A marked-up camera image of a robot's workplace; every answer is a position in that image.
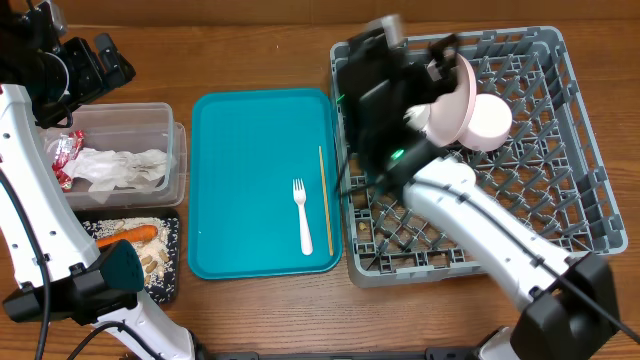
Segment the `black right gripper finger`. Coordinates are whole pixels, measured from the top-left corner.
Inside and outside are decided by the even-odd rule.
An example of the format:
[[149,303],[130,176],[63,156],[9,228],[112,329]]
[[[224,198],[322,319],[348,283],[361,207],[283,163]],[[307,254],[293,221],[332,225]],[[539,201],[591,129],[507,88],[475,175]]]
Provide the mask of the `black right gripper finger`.
[[459,52],[459,38],[452,33],[429,46],[431,58],[437,63],[454,61]]
[[427,65],[427,73],[433,82],[457,82],[457,60],[455,57],[432,60]]

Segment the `pink plate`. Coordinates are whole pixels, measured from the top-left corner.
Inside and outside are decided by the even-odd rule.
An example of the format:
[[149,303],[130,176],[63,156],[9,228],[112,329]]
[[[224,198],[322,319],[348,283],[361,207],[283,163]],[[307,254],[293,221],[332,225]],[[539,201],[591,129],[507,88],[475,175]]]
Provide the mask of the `pink plate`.
[[423,132],[439,147],[449,145],[462,136],[475,107],[476,76],[471,64],[462,55],[456,56],[456,75],[456,89],[425,107],[428,116]]

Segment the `red snack wrapper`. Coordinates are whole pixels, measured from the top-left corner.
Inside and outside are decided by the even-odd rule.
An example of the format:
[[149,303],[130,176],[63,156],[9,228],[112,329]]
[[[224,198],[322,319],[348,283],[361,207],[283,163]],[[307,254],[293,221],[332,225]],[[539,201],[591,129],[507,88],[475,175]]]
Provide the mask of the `red snack wrapper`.
[[63,192],[70,192],[73,178],[63,171],[64,166],[75,160],[84,147],[85,132],[82,130],[62,134],[57,140],[52,169]]

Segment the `pink small bowl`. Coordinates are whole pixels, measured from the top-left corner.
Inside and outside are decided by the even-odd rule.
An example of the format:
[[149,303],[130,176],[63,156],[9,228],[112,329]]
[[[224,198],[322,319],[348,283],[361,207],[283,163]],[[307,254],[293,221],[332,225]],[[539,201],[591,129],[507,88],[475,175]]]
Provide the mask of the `pink small bowl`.
[[466,148],[491,152],[507,140],[512,125],[508,104],[492,94],[478,94],[467,128],[458,138]]

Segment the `wooden chopstick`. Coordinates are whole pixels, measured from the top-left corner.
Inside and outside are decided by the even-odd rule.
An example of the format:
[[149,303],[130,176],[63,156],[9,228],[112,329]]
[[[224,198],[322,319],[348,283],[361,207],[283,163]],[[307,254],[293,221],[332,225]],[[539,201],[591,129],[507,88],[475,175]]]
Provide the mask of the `wooden chopstick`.
[[327,184],[326,184],[326,173],[325,173],[325,165],[324,165],[324,157],[323,157],[322,146],[318,146],[318,152],[319,152],[321,184],[322,184],[323,200],[324,200],[324,211],[325,211],[325,222],[326,222],[326,230],[327,230],[328,251],[329,251],[329,256],[332,257],[334,255],[334,247],[333,247],[333,239],[332,239],[331,218],[330,218],[330,209],[329,209],[328,192],[327,192]]

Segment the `white napkin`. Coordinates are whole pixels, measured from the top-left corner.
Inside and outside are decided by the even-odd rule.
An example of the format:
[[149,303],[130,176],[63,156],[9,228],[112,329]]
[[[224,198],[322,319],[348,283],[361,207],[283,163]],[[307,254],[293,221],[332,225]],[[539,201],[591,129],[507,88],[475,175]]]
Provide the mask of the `white napkin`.
[[132,153],[85,147],[75,159],[62,167],[62,172],[72,180],[80,178],[89,181],[90,196],[104,204],[115,188],[144,189],[156,186],[165,175],[167,163],[167,154],[158,149]]

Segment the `white plastic fork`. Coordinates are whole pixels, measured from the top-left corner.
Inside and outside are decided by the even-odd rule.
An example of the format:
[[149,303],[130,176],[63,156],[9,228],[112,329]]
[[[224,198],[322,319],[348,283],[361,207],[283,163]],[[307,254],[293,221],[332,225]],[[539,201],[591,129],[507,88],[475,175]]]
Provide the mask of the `white plastic fork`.
[[306,191],[302,179],[293,180],[293,198],[298,207],[301,251],[305,256],[309,256],[313,253],[313,244],[306,215]]

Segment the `orange carrot piece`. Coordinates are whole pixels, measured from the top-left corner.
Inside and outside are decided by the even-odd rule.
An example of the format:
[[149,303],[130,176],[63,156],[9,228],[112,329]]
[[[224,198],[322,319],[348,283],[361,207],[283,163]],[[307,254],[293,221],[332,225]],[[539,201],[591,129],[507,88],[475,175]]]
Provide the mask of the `orange carrot piece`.
[[98,239],[96,245],[99,248],[109,246],[121,240],[130,243],[147,242],[153,240],[158,235],[158,228],[154,225],[142,225],[136,228],[125,230],[117,234]]

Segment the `white bowl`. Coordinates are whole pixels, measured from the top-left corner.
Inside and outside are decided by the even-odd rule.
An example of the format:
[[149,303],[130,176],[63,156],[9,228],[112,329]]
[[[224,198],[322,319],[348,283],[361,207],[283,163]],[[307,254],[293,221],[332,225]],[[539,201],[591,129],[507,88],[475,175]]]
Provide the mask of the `white bowl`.
[[414,130],[422,131],[429,122],[431,106],[421,104],[410,107],[405,115],[405,123]]

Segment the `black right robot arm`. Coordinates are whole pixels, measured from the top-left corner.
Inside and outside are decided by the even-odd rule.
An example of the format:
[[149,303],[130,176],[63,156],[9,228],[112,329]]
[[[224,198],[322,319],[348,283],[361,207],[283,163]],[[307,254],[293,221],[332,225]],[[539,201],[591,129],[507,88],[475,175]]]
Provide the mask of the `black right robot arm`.
[[600,256],[572,259],[476,183],[447,146],[502,145],[509,107],[476,89],[449,35],[411,61],[400,28],[382,19],[348,42],[337,71],[347,139],[374,186],[392,193],[469,251],[520,317],[470,352],[473,359],[587,359],[622,329],[613,274]]

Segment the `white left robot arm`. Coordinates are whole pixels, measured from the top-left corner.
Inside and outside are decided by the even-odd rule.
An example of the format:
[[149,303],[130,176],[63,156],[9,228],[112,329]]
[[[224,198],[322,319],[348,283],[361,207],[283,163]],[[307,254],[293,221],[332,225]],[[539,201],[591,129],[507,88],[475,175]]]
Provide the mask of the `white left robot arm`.
[[135,75],[109,35],[88,44],[65,30],[49,1],[23,13],[1,5],[1,231],[17,283],[4,310],[42,327],[72,319],[143,359],[202,359],[197,338],[146,292],[133,246],[100,249],[47,161],[41,130],[70,127],[76,109]]

